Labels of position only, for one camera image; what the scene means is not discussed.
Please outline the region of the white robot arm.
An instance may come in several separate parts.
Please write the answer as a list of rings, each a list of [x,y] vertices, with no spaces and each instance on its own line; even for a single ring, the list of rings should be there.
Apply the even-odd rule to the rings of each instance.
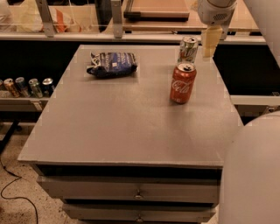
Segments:
[[[229,27],[231,18],[214,23],[214,14],[234,13],[237,0],[199,0],[200,21],[208,25],[202,45],[210,53],[208,30]],[[279,66],[279,0],[244,0]],[[220,182],[218,214],[201,224],[279,224],[280,219],[280,113],[262,115],[246,124],[226,150]]]

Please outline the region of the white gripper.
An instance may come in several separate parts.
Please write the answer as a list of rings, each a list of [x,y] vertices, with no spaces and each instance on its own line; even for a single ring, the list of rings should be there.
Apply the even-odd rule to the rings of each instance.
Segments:
[[[208,26],[201,33],[202,55],[212,58],[221,39],[221,25],[229,25],[237,0],[198,0],[200,21]]]

